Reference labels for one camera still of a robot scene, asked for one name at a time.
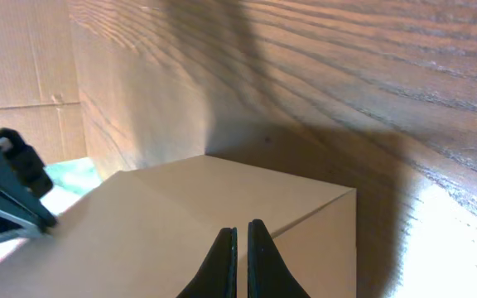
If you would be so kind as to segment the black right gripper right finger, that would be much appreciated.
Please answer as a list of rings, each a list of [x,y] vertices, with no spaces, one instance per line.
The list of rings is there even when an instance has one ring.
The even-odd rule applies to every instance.
[[[248,224],[248,298],[310,298],[287,268],[261,219]]]

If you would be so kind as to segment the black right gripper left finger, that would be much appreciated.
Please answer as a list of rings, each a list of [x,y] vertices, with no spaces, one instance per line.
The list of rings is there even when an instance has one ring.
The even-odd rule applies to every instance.
[[[236,298],[237,270],[237,229],[222,228],[198,272],[177,298]]]

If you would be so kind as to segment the cardboard box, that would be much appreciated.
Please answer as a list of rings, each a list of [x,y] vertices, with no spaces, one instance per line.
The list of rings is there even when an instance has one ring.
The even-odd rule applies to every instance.
[[[354,189],[196,156],[108,178],[0,262],[0,297],[174,297],[222,228],[238,231],[244,297],[254,219],[309,296],[356,296]]]

